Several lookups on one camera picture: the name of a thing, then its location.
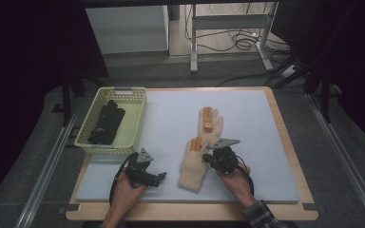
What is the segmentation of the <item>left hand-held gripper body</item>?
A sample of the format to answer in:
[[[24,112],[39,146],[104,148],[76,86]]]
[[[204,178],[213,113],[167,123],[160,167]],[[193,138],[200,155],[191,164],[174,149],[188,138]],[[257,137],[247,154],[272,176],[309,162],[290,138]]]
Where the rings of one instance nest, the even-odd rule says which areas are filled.
[[[158,175],[146,172],[146,168],[152,161],[153,158],[144,148],[142,148],[139,152],[131,154],[127,159],[127,168],[125,173],[133,188],[140,184],[150,186],[152,181],[160,180]]]

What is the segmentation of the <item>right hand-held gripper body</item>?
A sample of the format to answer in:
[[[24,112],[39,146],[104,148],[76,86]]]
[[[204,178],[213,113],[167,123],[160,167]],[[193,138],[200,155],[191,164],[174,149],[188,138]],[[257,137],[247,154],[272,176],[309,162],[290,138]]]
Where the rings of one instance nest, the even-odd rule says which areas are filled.
[[[215,170],[224,174],[233,172],[238,166],[238,157],[232,150],[231,145],[240,143],[240,140],[219,139],[209,146],[213,150],[212,160],[215,163]]]

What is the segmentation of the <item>cream glove with orange fingertips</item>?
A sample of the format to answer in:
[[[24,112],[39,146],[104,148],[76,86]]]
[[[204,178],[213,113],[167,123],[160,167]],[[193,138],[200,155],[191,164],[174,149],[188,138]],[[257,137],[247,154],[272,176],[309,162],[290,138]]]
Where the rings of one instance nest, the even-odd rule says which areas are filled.
[[[207,172],[207,163],[203,160],[206,147],[202,137],[198,136],[187,143],[182,159],[182,171],[178,185],[184,189],[198,193],[202,188],[203,179]]]

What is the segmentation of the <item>yellow-green plastic basket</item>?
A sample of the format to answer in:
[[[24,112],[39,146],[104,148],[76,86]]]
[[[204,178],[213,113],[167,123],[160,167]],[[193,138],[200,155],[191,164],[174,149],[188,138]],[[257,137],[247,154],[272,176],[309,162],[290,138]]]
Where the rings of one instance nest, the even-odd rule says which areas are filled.
[[[100,112],[110,101],[125,111],[117,133],[110,143],[88,140],[99,121]],[[101,87],[86,114],[74,144],[91,154],[126,156],[138,149],[144,124],[147,98],[144,87]]]

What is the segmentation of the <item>black glove with silver emblem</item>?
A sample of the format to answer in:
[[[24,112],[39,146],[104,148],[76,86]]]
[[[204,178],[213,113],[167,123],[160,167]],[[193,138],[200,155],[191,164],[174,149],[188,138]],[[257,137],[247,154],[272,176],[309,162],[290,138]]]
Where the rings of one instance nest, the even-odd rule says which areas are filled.
[[[124,109],[119,108],[113,100],[108,101],[102,107],[98,122],[90,132],[88,141],[92,144],[112,144],[124,115]]]

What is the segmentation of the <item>person's right hand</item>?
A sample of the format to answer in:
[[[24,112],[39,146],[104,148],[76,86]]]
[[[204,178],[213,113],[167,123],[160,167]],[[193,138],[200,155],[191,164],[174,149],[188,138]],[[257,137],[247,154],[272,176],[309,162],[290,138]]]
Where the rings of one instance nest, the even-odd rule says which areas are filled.
[[[223,182],[226,189],[232,193],[244,208],[251,207],[257,200],[251,193],[251,186],[240,170],[234,170],[230,174],[217,171],[216,174]]]

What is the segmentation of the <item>person's left hand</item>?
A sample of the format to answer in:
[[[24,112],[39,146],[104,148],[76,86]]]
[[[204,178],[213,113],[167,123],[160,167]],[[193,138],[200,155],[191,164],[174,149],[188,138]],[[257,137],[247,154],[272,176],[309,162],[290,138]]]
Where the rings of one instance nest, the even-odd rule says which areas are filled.
[[[113,218],[121,219],[138,202],[145,189],[145,185],[133,187],[123,172],[117,180],[113,193],[110,215]]]

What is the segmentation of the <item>pale foam mat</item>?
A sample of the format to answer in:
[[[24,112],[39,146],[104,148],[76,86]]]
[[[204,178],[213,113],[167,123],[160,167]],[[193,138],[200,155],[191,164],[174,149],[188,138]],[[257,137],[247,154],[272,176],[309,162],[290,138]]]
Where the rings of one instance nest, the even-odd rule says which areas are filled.
[[[239,143],[232,150],[251,168],[255,195],[268,202],[299,201],[297,185],[283,148],[266,93],[262,90],[149,91],[139,148],[154,161],[147,171],[165,173],[150,187],[144,201],[232,201],[213,169],[205,175],[198,193],[181,188],[178,180],[186,144],[198,135],[199,111],[217,108],[223,116],[221,135]]]

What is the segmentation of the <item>dark metal stand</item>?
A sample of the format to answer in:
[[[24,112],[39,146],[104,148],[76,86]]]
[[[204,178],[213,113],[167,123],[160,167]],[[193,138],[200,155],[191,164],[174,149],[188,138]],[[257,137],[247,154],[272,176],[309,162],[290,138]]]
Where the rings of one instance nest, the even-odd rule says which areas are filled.
[[[63,126],[66,126],[70,122],[72,109],[70,92],[76,97],[83,97],[86,95],[86,87],[84,80],[90,81],[98,87],[106,86],[106,83],[101,81],[101,78],[108,78],[108,72],[105,65],[96,66],[93,70],[81,69],[80,67],[74,67],[69,69],[60,70],[61,88],[63,106],[57,104],[53,108],[53,112],[63,112]]]
[[[328,124],[331,122],[329,115],[330,99],[338,97],[338,94],[333,95],[331,93],[332,73],[330,71],[330,55],[330,50],[320,52],[319,56],[310,64],[310,75],[302,86],[305,93],[314,93],[317,87],[320,86],[319,110]]]

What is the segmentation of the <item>white power strip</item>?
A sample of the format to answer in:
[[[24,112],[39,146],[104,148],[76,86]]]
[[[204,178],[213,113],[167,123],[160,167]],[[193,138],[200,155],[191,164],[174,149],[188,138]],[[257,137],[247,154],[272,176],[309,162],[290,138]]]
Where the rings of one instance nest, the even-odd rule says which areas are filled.
[[[282,78],[287,78],[287,77],[291,76],[292,74],[294,74],[297,70],[298,70],[298,66],[290,65],[280,73],[280,76]]]

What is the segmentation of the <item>white cabinet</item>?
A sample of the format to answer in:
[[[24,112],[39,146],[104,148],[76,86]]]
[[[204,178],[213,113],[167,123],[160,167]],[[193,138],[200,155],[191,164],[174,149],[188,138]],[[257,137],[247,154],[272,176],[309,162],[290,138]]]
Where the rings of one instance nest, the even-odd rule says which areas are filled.
[[[168,50],[167,6],[86,9],[103,54]]]

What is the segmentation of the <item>aluminium rail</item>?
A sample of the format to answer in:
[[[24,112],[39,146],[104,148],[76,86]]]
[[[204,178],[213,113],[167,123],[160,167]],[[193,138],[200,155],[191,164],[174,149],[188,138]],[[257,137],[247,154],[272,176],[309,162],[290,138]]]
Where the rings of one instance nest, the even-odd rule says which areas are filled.
[[[320,112],[320,105],[317,101],[317,98],[314,95],[306,94],[305,98],[310,103],[313,112],[316,115],[317,121],[321,125],[322,130],[324,131],[328,141],[334,148],[334,151],[342,164],[349,180],[351,181],[354,189],[356,190],[362,204],[365,207],[365,180],[362,178],[360,173],[358,172],[355,164],[353,163],[350,155],[348,154],[347,149],[344,144],[338,137],[334,127],[328,123],[323,115]]]
[[[13,228],[30,228],[31,224],[33,223],[38,208],[43,200],[44,195],[46,194],[57,163],[62,156],[72,127],[74,126],[75,120],[78,116],[78,110],[80,108],[81,102],[82,98],[77,98],[75,100],[75,104],[71,106],[73,113],[70,115],[68,122],[62,127],[55,144],[48,154],[48,158],[40,172],[40,175],[38,176],[38,179],[29,194],[28,200],[26,201],[22,212],[20,213],[20,216]]]

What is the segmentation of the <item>white metal desk frame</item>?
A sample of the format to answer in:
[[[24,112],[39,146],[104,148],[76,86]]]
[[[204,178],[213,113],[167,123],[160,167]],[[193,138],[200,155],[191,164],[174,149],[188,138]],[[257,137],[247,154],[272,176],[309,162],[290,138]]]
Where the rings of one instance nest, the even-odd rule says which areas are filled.
[[[206,29],[262,29],[263,34],[256,48],[263,65],[267,71],[272,71],[272,63],[265,52],[265,44],[272,26],[278,3],[273,2],[271,8],[264,14],[242,14],[242,15],[204,15],[198,16],[197,6],[192,4],[192,23],[191,23],[191,52],[190,52],[190,71],[198,72],[198,52],[196,32]]]

